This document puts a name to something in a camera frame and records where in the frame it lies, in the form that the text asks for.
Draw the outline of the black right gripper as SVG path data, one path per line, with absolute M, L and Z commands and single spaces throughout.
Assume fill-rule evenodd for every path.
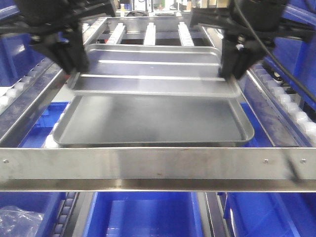
M 310 24 L 283 18 L 285 0 L 231 0 L 227 7 L 193 8 L 191 26 L 223 30 L 219 76 L 240 79 L 253 64 L 275 47 L 276 38 L 310 41 Z

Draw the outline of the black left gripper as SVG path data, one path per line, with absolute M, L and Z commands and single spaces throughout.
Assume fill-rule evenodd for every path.
M 14 5 L 17 12 L 0 20 L 1 35 L 30 34 L 31 47 L 68 74 L 89 69 L 83 19 L 116 14 L 112 0 L 16 0 Z

